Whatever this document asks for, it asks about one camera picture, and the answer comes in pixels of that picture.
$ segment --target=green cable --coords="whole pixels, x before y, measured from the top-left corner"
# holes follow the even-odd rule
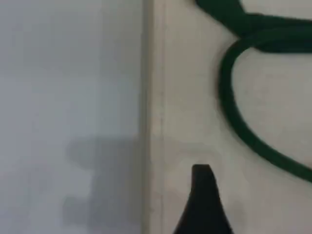
[[[309,39],[312,41],[312,27],[290,27],[263,30],[234,43],[228,49],[221,62],[218,95],[226,120],[243,142],[245,142],[259,156],[273,165],[293,174],[294,176],[312,182],[312,169],[273,149],[252,132],[238,109],[232,84],[232,70],[235,60],[245,50],[252,46],[258,46],[272,41],[301,39]]]
[[[226,52],[220,66],[218,96],[229,125],[254,152],[294,176],[312,182],[312,169],[261,140],[243,119],[235,101],[232,70],[250,47],[269,53],[312,53],[312,21],[245,13],[238,0],[196,0],[206,13],[241,39]]]

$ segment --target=white surface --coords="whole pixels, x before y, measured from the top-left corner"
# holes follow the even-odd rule
[[[0,233],[140,233],[142,1],[3,0]]]
[[[311,233],[311,184],[256,156],[219,112],[218,65],[235,38],[192,2],[154,2],[150,233],[173,233],[195,163],[212,166],[234,233]],[[312,18],[307,0],[243,3],[250,12]],[[266,142],[308,165],[311,63],[311,55],[249,50],[234,70],[237,101],[250,126]]]

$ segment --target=black plastic piece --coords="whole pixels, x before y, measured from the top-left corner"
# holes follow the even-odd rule
[[[209,165],[194,165],[192,188],[174,234],[232,234]]]

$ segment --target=black object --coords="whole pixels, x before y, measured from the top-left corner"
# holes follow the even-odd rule
[[[232,234],[209,165],[194,165],[192,188],[174,234]]]
[[[222,23],[239,38],[245,38],[262,30],[294,27],[312,27],[312,20],[271,16],[245,12],[240,0],[195,0],[207,14]],[[311,53],[309,38],[269,41],[255,46],[269,53]]]

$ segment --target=green loop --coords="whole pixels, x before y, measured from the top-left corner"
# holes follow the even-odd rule
[[[239,138],[259,156],[273,165],[312,182],[312,169],[273,149],[261,140],[244,121],[234,97],[232,70],[235,60],[250,47],[270,42],[312,41],[312,27],[283,27],[263,30],[238,40],[226,52],[219,71],[218,95],[222,112]]]

